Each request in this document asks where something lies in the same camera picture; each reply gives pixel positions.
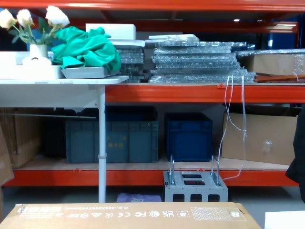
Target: gray storage bin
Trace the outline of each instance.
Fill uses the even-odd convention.
[[[107,163],[158,161],[158,122],[106,122]],[[66,123],[68,163],[96,163],[99,153],[99,123]]]

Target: white rose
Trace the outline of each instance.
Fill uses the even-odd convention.
[[[31,13],[28,10],[20,10],[17,14],[18,23],[25,27],[27,25],[31,26],[33,24],[33,19]]]
[[[48,6],[46,19],[50,25],[57,25],[61,28],[67,26],[70,22],[67,17],[58,7]]]
[[[16,22],[17,20],[14,19],[13,15],[7,9],[0,12],[0,27],[9,29]]]

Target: brown cardboard box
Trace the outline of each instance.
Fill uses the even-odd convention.
[[[260,229],[241,204],[230,202],[19,205],[0,229],[20,228]]]
[[[227,114],[224,115],[224,128]],[[230,113],[232,122],[243,128],[243,115]],[[289,165],[294,157],[296,116],[247,114],[246,160]],[[244,158],[243,132],[230,121],[225,133],[222,157]]]
[[[0,222],[3,216],[3,198],[1,186],[14,176],[11,169],[9,152],[6,146],[4,135],[0,124]]]
[[[273,75],[305,74],[304,55],[259,54],[239,59],[248,71]]]
[[[31,109],[0,108],[0,113],[30,114]],[[40,150],[41,120],[37,117],[1,115],[3,132],[13,168],[29,162]]]

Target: stack of panels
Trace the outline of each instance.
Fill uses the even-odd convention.
[[[139,83],[144,78],[143,67],[145,55],[143,47],[139,46],[120,46],[117,49],[122,60],[121,73],[128,75],[130,83]]]
[[[232,47],[244,42],[175,42],[165,41],[154,49],[150,83],[252,83],[254,74],[240,67]]]

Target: metal handle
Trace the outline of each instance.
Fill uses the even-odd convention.
[[[211,172],[211,176],[212,176],[212,178],[214,178],[214,159],[217,162],[216,185],[220,185],[220,182],[219,182],[219,160],[216,157],[214,157],[214,155],[212,155],[212,172]]]
[[[175,160],[173,159],[173,156],[171,155],[170,172],[168,174],[171,185],[175,184],[175,181],[173,178],[174,171],[175,171]]]

